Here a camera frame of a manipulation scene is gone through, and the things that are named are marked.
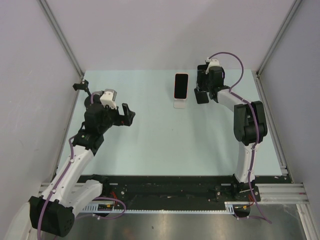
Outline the pink-cased phone on stand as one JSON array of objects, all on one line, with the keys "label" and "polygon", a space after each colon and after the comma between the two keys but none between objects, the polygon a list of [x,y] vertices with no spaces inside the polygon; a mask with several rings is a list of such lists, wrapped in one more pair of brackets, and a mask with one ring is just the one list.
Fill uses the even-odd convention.
[{"label": "pink-cased phone on stand", "polygon": [[188,95],[189,75],[187,73],[176,73],[174,77],[174,98],[185,100]]}]

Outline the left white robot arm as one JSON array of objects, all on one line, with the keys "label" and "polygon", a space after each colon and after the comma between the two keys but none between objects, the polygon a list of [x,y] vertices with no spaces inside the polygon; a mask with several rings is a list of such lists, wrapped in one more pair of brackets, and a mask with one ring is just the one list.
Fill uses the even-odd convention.
[{"label": "left white robot arm", "polygon": [[110,196],[111,188],[94,179],[87,180],[75,193],[72,190],[102,145],[104,133],[112,126],[129,127],[133,123],[136,114],[124,103],[121,115],[115,103],[116,94],[112,89],[91,94],[84,122],[68,141],[70,154],[62,169],[39,197],[29,199],[29,217],[38,239],[42,232],[65,237],[84,207],[96,198],[105,200]]}]

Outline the right aluminium frame post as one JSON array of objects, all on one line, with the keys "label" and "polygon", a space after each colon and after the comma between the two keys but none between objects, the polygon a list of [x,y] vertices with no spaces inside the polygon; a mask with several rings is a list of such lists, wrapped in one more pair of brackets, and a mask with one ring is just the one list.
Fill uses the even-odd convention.
[{"label": "right aluminium frame post", "polygon": [[269,46],[265,56],[262,59],[262,62],[260,63],[259,67],[257,68],[255,74],[259,77],[267,63],[270,61],[274,51],[276,50],[277,46],[279,45],[280,41],[282,40],[282,38],[285,35],[285,32],[287,31],[287,29],[289,28],[291,22],[293,21],[295,15],[297,14],[297,12],[299,11],[301,5],[303,3],[303,0],[294,0],[288,13],[286,14],[279,30],[277,31],[271,45]]}]

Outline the left aluminium frame post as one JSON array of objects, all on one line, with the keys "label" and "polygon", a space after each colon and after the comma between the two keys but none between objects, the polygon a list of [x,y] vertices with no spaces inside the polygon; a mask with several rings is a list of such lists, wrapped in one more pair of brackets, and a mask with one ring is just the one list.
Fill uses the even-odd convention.
[{"label": "left aluminium frame post", "polygon": [[84,76],[84,72],[70,46],[68,43],[65,34],[63,33],[60,24],[58,23],[55,14],[53,13],[49,3],[47,0],[37,0],[44,16],[46,17],[49,25],[51,26],[55,36],[57,37],[62,49],[64,50],[67,58],[69,59],[71,65],[73,66],[74,70],[76,71],[77,75],[82,79]]}]

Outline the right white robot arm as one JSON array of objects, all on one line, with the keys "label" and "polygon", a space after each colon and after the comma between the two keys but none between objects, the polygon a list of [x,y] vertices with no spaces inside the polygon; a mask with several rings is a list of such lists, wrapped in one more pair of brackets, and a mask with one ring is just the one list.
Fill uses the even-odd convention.
[{"label": "right white robot arm", "polygon": [[225,70],[218,63],[198,65],[194,94],[198,104],[207,104],[213,100],[233,113],[233,134],[239,142],[234,173],[238,183],[230,188],[230,194],[235,200],[242,201],[249,194],[245,184],[255,180],[256,153],[268,133],[268,127],[263,103],[244,99],[225,85],[224,80]]}]

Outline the white phone stand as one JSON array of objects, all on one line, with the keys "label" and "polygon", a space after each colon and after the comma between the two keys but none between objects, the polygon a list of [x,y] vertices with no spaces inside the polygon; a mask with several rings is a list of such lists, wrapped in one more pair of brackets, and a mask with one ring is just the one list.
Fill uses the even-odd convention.
[{"label": "white phone stand", "polygon": [[186,99],[175,98],[173,100],[173,107],[175,109],[184,109],[186,107],[186,103],[187,103]]}]

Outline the aluminium frame post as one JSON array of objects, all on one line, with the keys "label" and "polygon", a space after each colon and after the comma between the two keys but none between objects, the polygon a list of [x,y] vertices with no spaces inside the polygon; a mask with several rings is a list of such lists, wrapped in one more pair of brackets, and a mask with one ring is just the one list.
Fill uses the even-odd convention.
[{"label": "aluminium frame post", "polygon": [[55,14],[53,13],[49,3],[47,0],[37,0],[44,16],[46,17],[49,25],[51,26],[55,36],[57,37],[62,49],[64,50],[67,58],[69,59],[71,65],[73,66],[74,70],[76,71],[77,75],[82,79],[84,76],[84,72],[70,46],[68,43],[65,34],[63,33],[60,24],[58,23]]},{"label": "aluminium frame post", "polygon": [[285,32],[287,31],[287,29],[289,28],[291,22],[293,21],[295,15],[297,14],[297,12],[299,11],[301,5],[303,3],[303,0],[294,0],[288,13],[286,14],[279,30],[277,31],[271,45],[269,46],[265,56],[262,59],[262,62],[260,63],[259,67],[257,68],[255,74],[259,77],[267,63],[270,61],[274,51],[276,50],[277,46],[279,45],[280,41],[282,40],[282,38],[285,35]]}]

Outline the black phone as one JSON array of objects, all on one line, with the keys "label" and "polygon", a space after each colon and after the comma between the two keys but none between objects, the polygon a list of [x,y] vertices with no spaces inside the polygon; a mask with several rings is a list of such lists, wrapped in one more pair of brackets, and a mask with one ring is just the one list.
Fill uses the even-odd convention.
[{"label": "black phone", "polygon": [[196,87],[200,92],[208,92],[208,75],[206,74],[208,65],[201,64],[197,66]]}]

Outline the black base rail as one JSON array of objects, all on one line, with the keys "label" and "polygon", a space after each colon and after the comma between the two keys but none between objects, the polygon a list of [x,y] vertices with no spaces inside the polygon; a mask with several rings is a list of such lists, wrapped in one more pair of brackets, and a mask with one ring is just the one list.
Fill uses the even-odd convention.
[{"label": "black base rail", "polygon": [[129,210],[221,210],[224,202],[261,200],[263,184],[291,184],[288,176],[257,176],[252,184],[238,184],[233,176],[106,176],[82,175],[102,183],[102,197],[116,196]]}]

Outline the black rectangular phone stand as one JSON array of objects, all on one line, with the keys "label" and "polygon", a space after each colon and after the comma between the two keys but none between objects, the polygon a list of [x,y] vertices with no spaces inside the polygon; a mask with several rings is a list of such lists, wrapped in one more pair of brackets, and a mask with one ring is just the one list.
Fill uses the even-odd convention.
[{"label": "black rectangular phone stand", "polygon": [[198,88],[195,88],[194,94],[198,105],[209,103],[208,93],[206,91],[201,91]]}]

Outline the black round-base phone stand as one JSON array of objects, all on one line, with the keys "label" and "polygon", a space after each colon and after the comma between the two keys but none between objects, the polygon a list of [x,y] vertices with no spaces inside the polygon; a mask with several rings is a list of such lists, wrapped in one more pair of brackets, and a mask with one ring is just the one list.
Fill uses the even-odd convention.
[{"label": "black round-base phone stand", "polygon": [[74,83],[72,87],[75,91],[82,90],[85,91],[88,94],[88,96],[91,96],[89,82],[85,79],[83,79],[80,83]]}]

